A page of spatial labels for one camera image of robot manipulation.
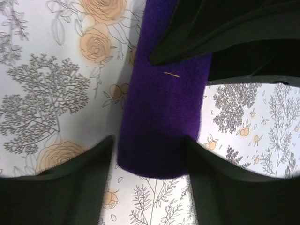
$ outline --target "black plastic part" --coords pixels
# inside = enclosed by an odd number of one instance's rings
[[[300,87],[299,24],[298,0],[179,0],[149,61],[164,65],[214,53],[208,85]]]
[[[36,176],[0,178],[1,225],[98,225],[113,137]]]
[[[188,137],[187,166],[200,225],[298,225],[300,177],[248,171]]]

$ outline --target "floral patterned fabric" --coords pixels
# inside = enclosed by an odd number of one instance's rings
[[[144,7],[144,0],[0,0],[1,176],[38,174],[118,135]],[[296,175],[299,91],[207,87],[198,142],[249,170]],[[99,204],[100,225],[197,224],[188,177],[138,177],[115,158]]]

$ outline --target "orange rose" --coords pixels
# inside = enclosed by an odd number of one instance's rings
[[[81,0],[81,3],[96,21],[107,25],[119,22],[127,5],[126,0]]]
[[[135,65],[135,53],[136,53],[136,47],[133,46],[129,56],[129,63],[131,63],[133,66]]]
[[[104,193],[102,206],[105,209],[112,209],[117,205],[117,203],[118,203],[118,198],[115,192],[108,190]]]
[[[72,142],[51,145],[40,151],[37,158],[36,172],[41,173],[44,170],[65,163],[84,152],[79,145]]]
[[[85,58],[100,63],[107,62],[111,57],[112,43],[109,31],[104,23],[98,23],[88,29],[80,40],[81,52]]]

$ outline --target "folded purple fabric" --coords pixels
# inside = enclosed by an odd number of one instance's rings
[[[152,66],[177,0],[148,0],[118,144],[118,164],[139,176],[170,179],[187,173],[183,140],[196,139],[211,55]]]

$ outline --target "yellow thread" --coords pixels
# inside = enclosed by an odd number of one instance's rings
[[[164,74],[169,74],[169,75],[172,75],[172,76],[175,76],[175,77],[179,77],[178,75],[171,74],[171,73],[168,73],[168,72],[164,72]]]

